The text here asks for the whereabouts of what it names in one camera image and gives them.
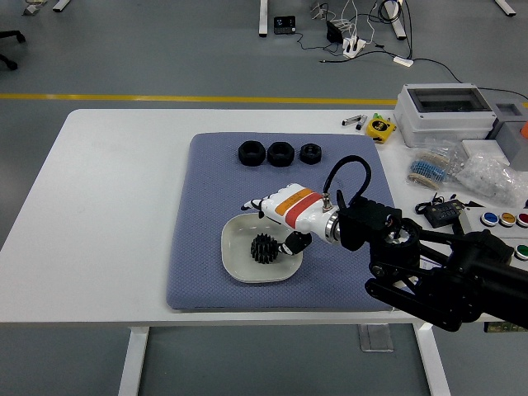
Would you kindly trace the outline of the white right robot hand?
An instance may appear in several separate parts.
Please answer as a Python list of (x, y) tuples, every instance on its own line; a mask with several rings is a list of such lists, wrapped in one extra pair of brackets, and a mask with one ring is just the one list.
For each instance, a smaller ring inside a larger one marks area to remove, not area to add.
[(286, 227), (291, 233), (278, 247), (279, 252), (296, 255), (317, 235), (327, 243), (339, 241), (337, 207), (329, 194), (320, 194), (297, 183), (291, 183), (278, 192), (262, 199), (247, 201), (242, 210), (257, 210), (261, 218), (267, 217)]

